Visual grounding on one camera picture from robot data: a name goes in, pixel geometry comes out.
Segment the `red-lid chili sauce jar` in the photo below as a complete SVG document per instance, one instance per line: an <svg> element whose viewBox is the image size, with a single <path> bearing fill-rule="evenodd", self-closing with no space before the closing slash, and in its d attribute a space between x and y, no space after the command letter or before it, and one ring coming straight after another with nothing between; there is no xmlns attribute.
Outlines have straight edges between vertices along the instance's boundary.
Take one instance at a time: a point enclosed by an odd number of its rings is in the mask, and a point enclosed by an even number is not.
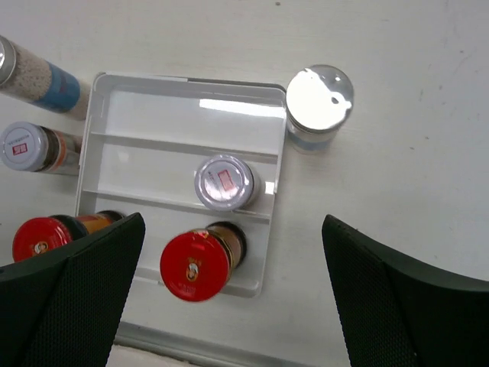
<svg viewBox="0 0 489 367"><path fill-rule="evenodd" d="M160 257L160 275L170 293L203 302L220 293L245 259L247 239L232 222L214 222L171 239Z"/></svg>
<svg viewBox="0 0 489 367"><path fill-rule="evenodd" d="M125 218L125 215L105 210L92 215L53 215L29 219L22 224L12 243L14 262L43 254L81 239Z"/></svg>

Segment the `short white-lid jar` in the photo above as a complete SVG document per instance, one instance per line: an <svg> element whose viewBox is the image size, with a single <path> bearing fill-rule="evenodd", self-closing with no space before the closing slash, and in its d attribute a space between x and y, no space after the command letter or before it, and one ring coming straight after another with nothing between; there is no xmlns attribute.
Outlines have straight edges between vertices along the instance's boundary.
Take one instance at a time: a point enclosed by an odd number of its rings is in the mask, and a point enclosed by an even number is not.
<svg viewBox="0 0 489 367"><path fill-rule="evenodd" d="M15 171L76 176L82 142L77 135L15 122L1 134L1 160Z"/></svg>
<svg viewBox="0 0 489 367"><path fill-rule="evenodd" d="M194 189L208 209L231 212L255 201L261 191L261 177L246 161L231 154L217 154L199 165Z"/></svg>

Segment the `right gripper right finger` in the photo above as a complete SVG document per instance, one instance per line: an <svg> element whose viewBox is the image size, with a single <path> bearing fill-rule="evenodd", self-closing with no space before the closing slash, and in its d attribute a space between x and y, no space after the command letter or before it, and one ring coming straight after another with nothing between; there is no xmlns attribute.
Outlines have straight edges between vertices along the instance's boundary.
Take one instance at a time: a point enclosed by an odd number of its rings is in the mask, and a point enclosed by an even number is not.
<svg viewBox="0 0 489 367"><path fill-rule="evenodd" d="M486 366L488 282L385 246L327 215L322 243L352 366Z"/></svg>

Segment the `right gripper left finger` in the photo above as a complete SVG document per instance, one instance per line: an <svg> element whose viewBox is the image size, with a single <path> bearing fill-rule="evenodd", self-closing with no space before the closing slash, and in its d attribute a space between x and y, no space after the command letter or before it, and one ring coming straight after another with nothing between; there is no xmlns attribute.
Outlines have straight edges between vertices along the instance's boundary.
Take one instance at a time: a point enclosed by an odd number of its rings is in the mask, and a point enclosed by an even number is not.
<svg viewBox="0 0 489 367"><path fill-rule="evenodd" d="M140 213L1 268L3 366L104 366L144 242Z"/></svg>

